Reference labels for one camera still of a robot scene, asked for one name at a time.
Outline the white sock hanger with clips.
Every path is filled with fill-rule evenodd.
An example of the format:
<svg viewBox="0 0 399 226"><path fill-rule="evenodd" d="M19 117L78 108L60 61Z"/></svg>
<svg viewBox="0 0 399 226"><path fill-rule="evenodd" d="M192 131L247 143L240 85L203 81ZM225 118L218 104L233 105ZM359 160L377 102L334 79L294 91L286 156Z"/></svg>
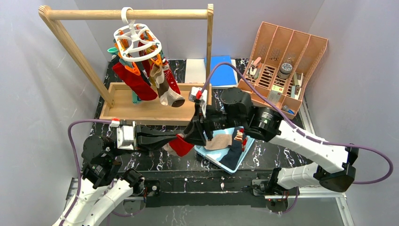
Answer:
<svg viewBox="0 0 399 226"><path fill-rule="evenodd" d="M128 20L128 12L132 10L130 7L121 10L120 17L125 26L116 30L113 38L121 64L129 72L140 75L137 62L150 60L158 66L163 64L160 54L162 44L147 25Z"/></svg>

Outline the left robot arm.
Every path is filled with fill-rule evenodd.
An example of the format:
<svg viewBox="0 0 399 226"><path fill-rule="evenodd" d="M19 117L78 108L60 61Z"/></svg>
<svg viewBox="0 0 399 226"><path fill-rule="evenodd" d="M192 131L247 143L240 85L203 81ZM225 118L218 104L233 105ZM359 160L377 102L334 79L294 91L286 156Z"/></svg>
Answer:
<svg viewBox="0 0 399 226"><path fill-rule="evenodd" d="M130 196L145 202L148 194L156 194L154 185L147 186L145 177L135 169L123 173L118 156L133 152L153 151L178 139L176 133L162 132L135 121L90 119L117 129L116 139L89 136L83 144L84 164L76 161L77 190L54 223L56 226L97 226Z"/></svg>

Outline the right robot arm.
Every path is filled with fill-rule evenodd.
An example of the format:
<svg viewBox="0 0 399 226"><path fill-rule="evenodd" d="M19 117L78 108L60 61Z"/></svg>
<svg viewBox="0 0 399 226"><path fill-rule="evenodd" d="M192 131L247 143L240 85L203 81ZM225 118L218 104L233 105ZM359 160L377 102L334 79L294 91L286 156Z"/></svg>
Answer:
<svg viewBox="0 0 399 226"><path fill-rule="evenodd" d="M185 142L204 146L215 130L242 127L243 134L250 138L286 147L311 160L301 167L275 168L268 183L272 191L321 185L334 192L345 192L354 182L357 149L329 145L322 140L313 142L305 130L290 126L276 111L253 105L251 96L239 88L223 92L221 111L207 105L204 95L199 87L190 90L194 115L184 130Z"/></svg>

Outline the brown striped sock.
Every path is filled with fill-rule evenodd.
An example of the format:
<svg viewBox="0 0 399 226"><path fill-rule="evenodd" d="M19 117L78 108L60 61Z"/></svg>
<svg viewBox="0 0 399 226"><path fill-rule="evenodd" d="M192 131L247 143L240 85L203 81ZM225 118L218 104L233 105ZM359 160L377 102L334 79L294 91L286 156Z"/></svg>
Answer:
<svg viewBox="0 0 399 226"><path fill-rule="evenodd" d="M158 97L162 105L180 107L185 103L184 97L170 87L161 66L153 64L150 69L150 77L154 80Z"/></svg>

